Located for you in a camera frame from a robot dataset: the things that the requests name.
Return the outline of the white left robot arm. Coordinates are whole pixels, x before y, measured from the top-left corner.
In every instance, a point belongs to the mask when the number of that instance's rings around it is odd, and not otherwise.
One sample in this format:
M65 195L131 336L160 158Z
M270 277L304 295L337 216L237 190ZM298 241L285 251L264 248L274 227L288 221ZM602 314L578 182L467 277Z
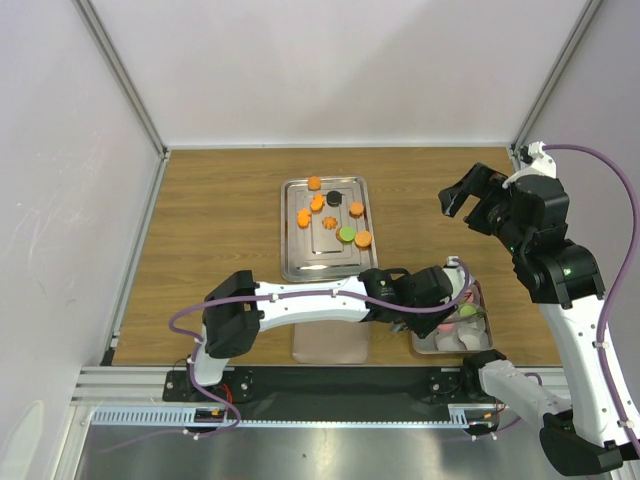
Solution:
M213 398L229 360L249 352L260 333L285 325L378 322L424 337L457 310L472 283L458 259L416 273L372 268L336 281L288 285L257 282L250 270L238 271L205 297L203 339L185 388L198 400Z

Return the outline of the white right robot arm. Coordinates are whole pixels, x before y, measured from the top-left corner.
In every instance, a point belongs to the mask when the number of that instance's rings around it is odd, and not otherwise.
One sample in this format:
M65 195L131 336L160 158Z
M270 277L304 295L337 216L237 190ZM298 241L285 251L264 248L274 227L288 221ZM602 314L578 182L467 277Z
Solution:
M594 255L567 236L570 200L552 147L535 142L521 156L524 167L512 175L474 165L438 198L447 217L476 198L466 224L510 253L517 279L553 335L569 398L552 394L495 350L464 359L461 392L474 402L491 396L513 410L537 432L558 473L608 473L639 457L639 410L607 327L615 290L605 287Z

